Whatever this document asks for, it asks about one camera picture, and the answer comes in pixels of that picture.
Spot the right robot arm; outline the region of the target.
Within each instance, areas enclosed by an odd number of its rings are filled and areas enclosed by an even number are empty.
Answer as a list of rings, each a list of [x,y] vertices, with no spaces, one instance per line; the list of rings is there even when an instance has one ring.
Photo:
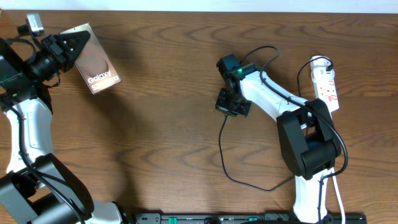
[[[233,54],[220,58],[216,67],[226,85],[216,110],[227,118],[247,116],[256,104],[276,122],[282,158],[295,177],[293,213],[303,223],[325,223],[327,180],[348,165],[345,158],[342,168],[334,170],[336,158],[348,153],[327,104],[288,92],[269,78],[264,67],[243,65]]]

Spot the Galaxy S25 Ultra smartphone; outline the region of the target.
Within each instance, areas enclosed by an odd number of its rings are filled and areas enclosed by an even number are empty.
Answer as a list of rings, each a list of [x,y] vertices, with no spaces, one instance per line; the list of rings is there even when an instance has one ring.
[[[115,67],[89,23],[65,30],[62,34],[88,31],[90,39],[85,44],[75,65],[92,94],[97,94],[121,82]]]

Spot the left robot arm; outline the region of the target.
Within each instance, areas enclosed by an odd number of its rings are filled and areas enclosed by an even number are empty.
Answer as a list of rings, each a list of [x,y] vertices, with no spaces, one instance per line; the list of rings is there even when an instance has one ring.
[[[88,189],[54,154],[47,82],[77,65],[97,38],[76,29],[41,37],[27,26],[15,41],[29,44],[24,60],[1,41],[1,110],[12,128],[12,154],[1,178],[1,205],[18,223],[131,223],[115,202],[92,199]]]

